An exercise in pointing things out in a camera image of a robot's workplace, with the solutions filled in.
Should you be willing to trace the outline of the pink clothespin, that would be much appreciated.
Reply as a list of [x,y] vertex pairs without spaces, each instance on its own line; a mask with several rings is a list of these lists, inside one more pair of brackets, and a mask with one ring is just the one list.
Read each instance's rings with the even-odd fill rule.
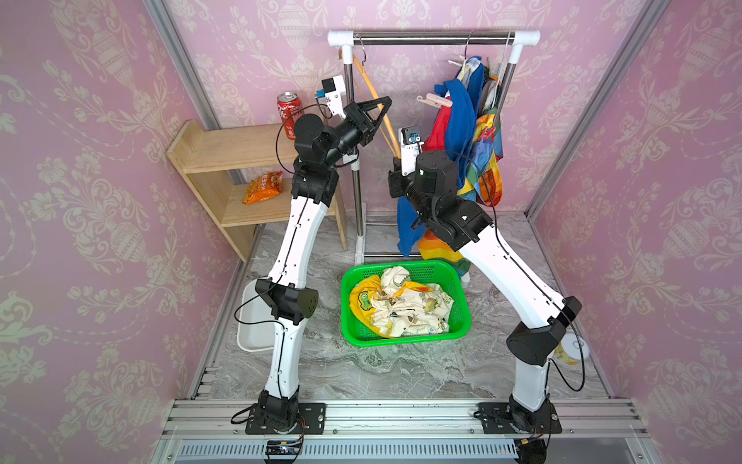
[[427,106],[436,108],[451,108],[453,106],[453,102],[451,100],[432,93],[427,93],[425,96],[417,96],[417,101],[421,102],[422,104],[426,104]]

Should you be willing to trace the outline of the blue red white jacket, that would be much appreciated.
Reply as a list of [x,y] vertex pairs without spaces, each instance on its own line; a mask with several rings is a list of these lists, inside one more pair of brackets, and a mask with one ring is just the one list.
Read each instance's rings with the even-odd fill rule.
[[[452,107],[444,107],[434,122],[433,129],[421,145],[424,152],[446,150],[450,160],[456,160],[465,154],[473,139],[477,116],[467,87],[458,79],[446,81],[435,87],[435,94],[440,97],[448,95]],[[410,201],[401,197],[397,201],[397,230],[399,234],[398,249],[404,256],[409,256],[413,245],[423,236],[424,228],[413,229],[417,213]]]

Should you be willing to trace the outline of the yellow white dinosaur jacket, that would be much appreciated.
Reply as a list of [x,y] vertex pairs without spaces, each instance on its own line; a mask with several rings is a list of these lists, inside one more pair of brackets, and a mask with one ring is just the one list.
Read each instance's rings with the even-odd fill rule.
[[349,297],[353,315],[381,338],[446,334],[453,303],[439,284],[416,282],[402,266],[362,280]]

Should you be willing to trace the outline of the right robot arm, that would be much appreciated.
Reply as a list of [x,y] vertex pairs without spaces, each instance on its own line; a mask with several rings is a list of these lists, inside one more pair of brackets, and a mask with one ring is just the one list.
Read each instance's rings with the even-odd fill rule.
[[443,151],[421,153],[410,171],[395,160],[388,174],[390,196],[410,201],[417,215],[414,225],[425,226],[471,261],[520,317],[506,340],[516,369],[504,417],[525,433],[556,432],[547,389],[549,363],[582,305],[541,280],[510,247],[495,219],[458,195],[457,181],[458,165]]

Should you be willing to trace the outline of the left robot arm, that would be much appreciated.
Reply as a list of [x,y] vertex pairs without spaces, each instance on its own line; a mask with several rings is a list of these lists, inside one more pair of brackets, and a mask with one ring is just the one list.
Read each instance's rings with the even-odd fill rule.
[[350,102],[336,126],[325,124],[316,114],[305,114],[295,123],[297,156],[284,239],[268,276],[256,280],[254,295],[234,312],[240,330],[274,335],[265,388],[256,403],[231,420],[244,425],[248,435],[319,434],[324,428],[319,406],[314,404],[305,419],[300,404],[301,342],[319,303],[318,291],[306,285],[309,258],[337,189],[340,160],[373,140],[391,106],[388,97]]

